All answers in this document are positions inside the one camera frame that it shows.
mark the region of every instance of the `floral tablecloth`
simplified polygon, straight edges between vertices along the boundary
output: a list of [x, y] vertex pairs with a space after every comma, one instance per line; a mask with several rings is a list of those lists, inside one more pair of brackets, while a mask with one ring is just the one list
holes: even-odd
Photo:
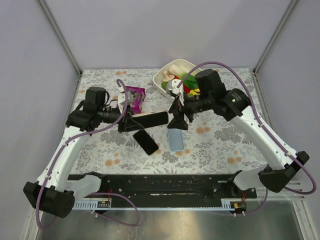
[[[243, 89], [226, 69], [216, 69], [227, 89]], [[235, 68], [250, 90], [257, 110], [261, 113], [258, 96], [248, 68]], [[142, 111], [169, 109], [171, 102], [153, 85], [158, 69], [89, 69], [82, 74], [75, 106], [85, 98], [89, 87], [102, 87], [111, 99], [118, 96], [116, 79], [126, 86], [145, 88]], [[195, 116], [188, 131], [183, 131], [185, 149], [171, 152], [167, 127], [147, 129], [159, 146], [148, 156], [133, 138], [135, 132], [118, 133], [117, 127], [94, 134], [83, 147], [71, 173], [95, 171], [105, 174], [230, 174], [266, 164], [258, 149], [232, 124], [206, 111]]]

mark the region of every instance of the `metal frame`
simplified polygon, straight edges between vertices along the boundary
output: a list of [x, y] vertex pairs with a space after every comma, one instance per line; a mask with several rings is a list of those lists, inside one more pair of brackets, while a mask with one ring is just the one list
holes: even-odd
[[278, 25], [275, 28], [275, 31], [272, 34], [272, 37], [270, 38], [268, 44], [266, 45], [266, 48], [264, 49], [256, 67], [253, 69], [253, 72], [256, 74], [257, 72], [259, 72], [262, 64], [264, 63], [265, 59], [267, 58], [270, 50], [272, 49], [275, 41], [277, 40], [280, 32], [282, 31], [284, 25], [286, 24], [289, 16], [291, 15], [292, 11], [295, 9], [297, 3], [299, 0], [291, 0], [291, 2], [289, 3], [288, 7], [286, 8], [280, 22], [278, 23]]
[[[37, 0], [37, 2], [39, 3], [41, 10], [43, 11], [45, 16], [47, 17], [47, 20], [48, 20], [49, 24], [51, 25], [53, 31], [57, 35], [57, 37], [61, 43], [62, 48], [65, 50], [67, 56], [69, 57], [70, 62], [73, 65], [73, 68], [75, 69], [75, 71], [78, 74], [77, 83], [74, 88], [74, 92], [72, 94], [71, 101], [69, 103], [68, 112], [66, 114], [66, 118], [67, 118], [68, 114], [72, 110], [74, 102], [76, 100], [77, 90], [79, 88], [80, 79], [81, 79], [81, 75], [82, 75], [82, 69], [80, 68], [76, 58], [74, 57], [72, 51], [70, 50], [68, 43], [66, 42], [61, 30], [59, 29], [57, 22], [56, 22], [55, 18], [53, 17], [53, 14], [50, 11], [48, 4], [46, 3], [46, 0]], [[273, 121], [272, 121], [272, 118], [271, 118], [271, 115], [270, 115], [270, 112], [268, 109], [268, 105], [266, 103], [266, 99], [265, 99], [264, 93], [262, 91], [257, 73], [261, 69], [265, 59], [268, 57], [269, 52], [273, 48], [274, 43], [276, 42], [279, 34], [281, 33], [284, 25], [286, 24], [288, 18], [290, 17], [291, 13], [293, 12], [293, 10], [296, 7], [298, 2], [299, 2], [299, 0], [292, 0], [289, 3], [280, 22], [278, 23], [274, 33], [272, 34], [266, 48], [264, 49], [256, 67], [252, 71], [250, 71], [252, 79], [253, 79], [253, 84], [254, 84], [255, 89], [257, 91], [258, 99], [259, 99], [259, 102], [262, 107], [262, 114], [264, 116], [264, 119], [274, 130], [275, 130], [275, 126], [273, 124]], [[294, 185], [293, 187], [295, 187], [297, 189], [301, 188], [300, 183], [298, 181], [291, 181], [290, 184], [293, 184]], [[261, 189], [257, 188], [258, 199], [264, 198], [264, 192], [265, 191], [263, 188], [261, 188]], [[299, 222], [303, 237], [308, 240], [318, 240], [318, 237], [317, 237], [317, 234], [315, 231], [315, 226], [313, 225], [312, 219], [310, 218], [310, 213], [308, 210], [308, 206], [305, 203], [304, 196], [293, 196], [289, 192], [284, 192], [281, 196], [279, 196], [278, 194], [275, 195], [275, 194], [271, 193], [269, 196], [270, 196], [270, 198], [268, 199], [269, 201], [291, 200], [293, 207], [295, 209], [295, 213], [298, 218], [298, 222]], [[33, 208], [30, 209], [30, 213], [28, 216], [30, 217], [30, 222], [29, 222], [27, 231], [25, 232], [23, 239], [35, 240], [37, 237], [37, 234], [38, 234], [38, 227], [37, 227], [36, 218], [35, 218], [35, 210]]]
[[47, 19], [48, 19], [53, 31], [57, 35], [57, 37], [58, 37], [58, 39], [59, 39], [59, 41], [61, 43], [62, 48], [64, 49], [65, 53], [69, 57], [72, 65], [73, 65], [74, 70], [78, 74], [78, 77], [80, 77], [81, 74], [82, 74], [82, 70], [81, 70], [76, 58], [74, 57], [73, 53], [71, 52], [70, 47], [67, 44], [64, 36], [62, 35], [62, 33], [61, 33], [61, 31], [60, 31], [60, 29], [59, 29], [59, 27], [58, 27], [53, 15], [52, 15], [49, 7], [48, 7], [48, 4], [46, 3], [45, 0], [37, 0], [37, 1], [40, 4], [40, 7], [41, 7], [42, 11], [44, 12], [44, 15], [47, 17]]

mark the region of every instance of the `smartphone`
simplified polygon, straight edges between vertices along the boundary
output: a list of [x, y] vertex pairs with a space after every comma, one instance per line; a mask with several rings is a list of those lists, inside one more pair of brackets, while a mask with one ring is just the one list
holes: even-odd
[[153, 140], [145, 130], [136, 132], [135, 134], [133, 134], [133, 138], [148, 155], [153, 154], [159, 149], [159, 146], [156, 144], [155, 140]]
[[181, 129], [168, 128], [169, 145], [171, 152], [185, 149], [184, 137]]

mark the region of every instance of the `white panel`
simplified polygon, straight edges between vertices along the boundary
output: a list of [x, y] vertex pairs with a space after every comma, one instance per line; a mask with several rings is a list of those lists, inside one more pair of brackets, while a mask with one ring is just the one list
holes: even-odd
[[[320, 186], [320, 1], [299, 1], [269, 57], [258, 73], [279, 135], [297, 151], [310, 155], [306, 167]], [[305, 190], [309, 179], [300, 172]], [[320, 226], [320, 190], [307, 197]]]
[[36, 0], [0, 7], [0, 233], [21, 239], [23, 193], [59, 143], [77, 75]]
[[47, 0], [82, 69], [253, 68], [290, 0]]

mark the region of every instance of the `cable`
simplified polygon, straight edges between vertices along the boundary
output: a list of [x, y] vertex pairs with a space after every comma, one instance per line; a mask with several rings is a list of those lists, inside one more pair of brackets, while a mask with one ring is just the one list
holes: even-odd
[[104, 107], [109, 107], [110, 104], [111, 104], [112, 102], [114, 102], [114, 101], [118, 101], [118, 99], [112, 99], [112, 100], [109, 102], [109, 104], [106, 103], [106, 105], [104, 105]]
[[85, 135], [91, 135], [91, 134], [97, 134], [97, 133], [101, 133], [103, 131], [106, 131], [110, 128], [112, 128], [113, 126], [115, 126], [118, 122], [120, 122], [120, 120], [124, 117], [125, 115], [125, 112], [127, 111], [127, 105], [128, 105], [128, 91], [126, 89], [126, 86], [124, 84], [124, 82], [120, 79], [117, 79], [116, 80], [116, 83], [118, 84], [119, 87], [123, 87], [124, 89], [124, 96], [125, 96], [125, 102], [124, 102], [124, 108], [123, 108], [123, 111], [122, 113], [120, 114], [120, 116], [118, 117], [117, 120], [115, 120], [112, 124], [104, 127], [104, 128], [101, 128], [101, 129], [97, 129], [97, 130], [94, 130], [94, 131], [88, 131], [88, 132], [83, 132], [83, 133], [80, 133], [80, 134], [77, 134], [77, 135], [74, 135], [72, 137], [70, 137], [67, 141], [65, 141], [65, 144], [61, 146], [61, 148], [58, 150], [57, 154], [54, 156], [54, 159], [52, 161], [52, 164], [51, 166], [49, 167], [49, 170], [47, 172], [47, 177], [44, 179], [43, 181], [43, 184], [40, 188], [40, 191], [39, 191], [39, 194], [38, 194], [38, 197], [36, 199], [36, 204], [35, 204], [35, 220], [36, 220], [36, 224], [38, 225], [39, 229], [48, 229], [51, 227], [51, 225], [54, 223], [54, 221], [57, 219], [57, 217], [54, 217], [54, 219], [47, 225], [47, 226], [42, 226], [41, 225], [41, 222], [40, 222], [40, 213], [39, 213], [39, 207], [40, 207], [40, 201], [41, 201], [41, 197], [42, 197], [42, 194], [44, 192], [44, 189], [47, 185], [47, 182], [48, 182], [48, 179], [52, 173], [52, 170], [54, 169], [54, 166], [56, 164], [56, 162], [58, 161], [59, 159], [59, 156], [60, 154], [62, 153], [62, 151], [65, 149], [66, 145], [68, 145], [68, 143], [70, 143], [71, 141], [73, 141], [74, 139], [76, 138], [79, 138], [79, 137], [82, 137], [82, 136], [85, 136]]
[[124, 200], [126, 200], [133, 208], [134, 210], [136, 211], [136, 218], [137, 218], [137, 221], [136, 223], [134, 224], [130, 224], [130, 223], [126, 223], [126, 222], [123, 222], [123, 221], [120, 221], [120, 220], [117, 220], [117, 219], [114, 219], [110, 216], [104, 216], [102, 214], [98, 214], [98, 216], [104, 218], [104, 219], [108, 219], [108, 220], [112, 220], [118, 224], [122, 224], [122, 225], [125, 225], [127, 227], [137, 227], [140, 223], [140, 212], [139, 210], [137, 209], [137, 207], [134, 205], [134, 203], [132, 201], [129, 200], [129, 198], [125, 197], [125, 196], [122, 196], [120, 194], [117, 194], [117, 193], [111, 193], [111, 192], [95, 192], [95, 193], [92, 193], [90, 195], [94, 195], [94, 196], [97, 196], [97, 195], [111, 195], [111, 196], [116, 196], [116, 197], [120, 197]]
[[110, 99], [110, 94], [108, 91], [105, 91], [105, 93], [106, 93], [106, 101], [105, 101], [104, 106], [107, 106], [107, 103], [109, 102], [109, 99]]
[[247, 201], [247, 192], [245, 191], [242, 195], [241, 202], [244, 203]]
[[75, 110], [79, 110], [80, 108], [82, 108], [82, 106], [84, 105], [85, 100], [82, 100], [81, 102], [79, 102], [79, 105], [76, 106]]
[[[250, 104], [251, 104], [251, 107], [252, 107], [252, 111], [253, 111], [253, 114], [257, 120], [257, 122], [261, 125], [261, 127], [263, 128], [263, 130], [269, 135], [269, 137], [279, 146], [279, 148], [281, 148], [282, 151], [284, 151], [285, 153], [288, 153], [289, 151], [284, 147], [282, 146], [282, 144], [277, 140], [277, 138], [267, 129], [266, 126], [263, 125], [262, 121], [260, 120], [259, 118], [259, 115], [258, 115], [258, 112], [257, 112], [257, 109], [256, 109], [256, 106], [254, 104], [254, 100], [247, 88], [247, 86], [245, 85], [245, 83], [242, 81], [242, 79], [239, 77], [239, 75], [229, 66], [221, 63], [221, 62], [218, 62], [218, 61], [206, 61], [206, 62], [203, 62], [203, 63], [200, 63], [199, 65], [195, 66], [194, 68], [192, 68], [185, 76], [184, 78], [181, 80], [181, 82], [177, 85], [177, 87], [179, 88], [183, 83], [184, 81], [187, 79], [187, 77], [189, 77], [191, 75], [191, 73], [193, 71], [195, 71], [196, 69], [204, 66], [204, 65], [209, 65], [209, 64], [214, 64], [214, 65], [219, 65], [219, 66], [222, 66], [226, 69], [228, 69], [235, 77], [236, 79], [238, 79], [238, 81], [240, 82], [240, 84], [242, 85], [242, 87], [244, 88], [247, 96], [249, 97], [250, 99]], [[315, 179], [312, 177], [311, 173], [305, 168], [305, 166], [303, 166], [292, 154], [288, 155], [304, 172], [305, 174], [309, 177], [310, 181], [312, 182], [312, 189], [310, 191], [297, 191], [297, 190], [294, 190], [294, 189], [291, 189], [289, 187], [284, 187], [284, 189], [290, 191], [290, 192], [293, 192], [295, 194], [301, 194], [301, 195], [310, 195], [310, 194], [313, 194], [316, 190], [317, 190], [317, 183], [315, 181]]]
[[252, 214], [257, 213], [266, 204], [267, 198], [268, 198], [268, 192], [269, 192], [268, 188], [265, 188], [265, 197], [264, 197], [263, 202], [261, 203], [261, 205], [257, 209], [255, 209], [253, 211], [246, 212], [245, 215], [252, 215]]

